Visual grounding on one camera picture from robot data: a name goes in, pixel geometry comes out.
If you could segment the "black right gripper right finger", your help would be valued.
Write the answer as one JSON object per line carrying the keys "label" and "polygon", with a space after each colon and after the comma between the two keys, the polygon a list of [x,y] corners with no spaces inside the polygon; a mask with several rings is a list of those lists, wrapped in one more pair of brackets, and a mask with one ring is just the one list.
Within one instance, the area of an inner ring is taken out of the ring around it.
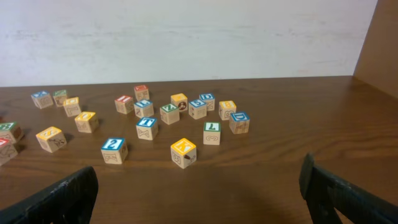
{"label": "black right gripper right finger", "polygon": [[397,223],[397,206],[316,165],[311,153],[304,157],[299,187],[314,223],[341,223],[338,212],[353,223]]}

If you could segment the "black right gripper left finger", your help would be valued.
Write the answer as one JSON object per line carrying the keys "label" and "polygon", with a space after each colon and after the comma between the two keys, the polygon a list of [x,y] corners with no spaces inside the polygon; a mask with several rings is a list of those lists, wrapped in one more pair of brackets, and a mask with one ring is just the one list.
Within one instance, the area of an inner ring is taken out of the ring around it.
{"label": "black right gripper left finger", "polygon": [[92,166],[1,210],[1,223],[89,223],[98,194]]}

